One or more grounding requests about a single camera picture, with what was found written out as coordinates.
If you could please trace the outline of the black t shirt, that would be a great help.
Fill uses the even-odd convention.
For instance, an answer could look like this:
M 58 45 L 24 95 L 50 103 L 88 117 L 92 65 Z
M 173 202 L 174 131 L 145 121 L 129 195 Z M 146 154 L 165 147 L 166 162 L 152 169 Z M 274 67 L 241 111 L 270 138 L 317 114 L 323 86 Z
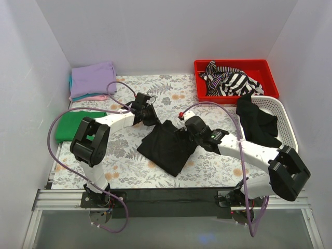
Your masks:
M 137 148 L 140 154 L 174 177 L 178 176 L 197 148 L 187 138 L 177 137 L 176 131 L 177 127 L 170 120 L 159 123 Z

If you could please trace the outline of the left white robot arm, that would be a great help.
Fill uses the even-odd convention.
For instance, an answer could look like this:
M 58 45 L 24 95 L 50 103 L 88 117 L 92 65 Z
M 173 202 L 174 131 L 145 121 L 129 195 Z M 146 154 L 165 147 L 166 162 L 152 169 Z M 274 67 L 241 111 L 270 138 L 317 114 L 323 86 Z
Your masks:
M 134 101 L 117 112 L 96 119 L 82 119 L 71 142 L 70 152 L 88 179 L 84 184 L 88 198 L 98 207 L 106 207 L 112 199 L 107 192 L 110 191 L 109 182 L 100 165 L 106 155 L 109 136 L 140 122 L 145 126 L 158 124 L 160 121 L 153 107 L 155 100 L 154 96 L 137 93 Z

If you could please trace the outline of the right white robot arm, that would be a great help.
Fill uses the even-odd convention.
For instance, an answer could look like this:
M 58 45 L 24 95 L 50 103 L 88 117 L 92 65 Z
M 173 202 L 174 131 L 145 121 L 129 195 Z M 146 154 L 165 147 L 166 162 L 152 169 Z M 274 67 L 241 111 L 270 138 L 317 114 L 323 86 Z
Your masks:
M 276 195 L 295 201 L 311 176 L 298 153 L 289 146 L 270 148 L 249 141 L 239 141 L 222 129 L 211 130 L 197 115 L 180 115 L 189 140 L 208 152 L 237 158 L 258 167 L 268 174 L 261 179 L 243 179 L 234 188 L 238 205 L 249 205 L 258 197 Z

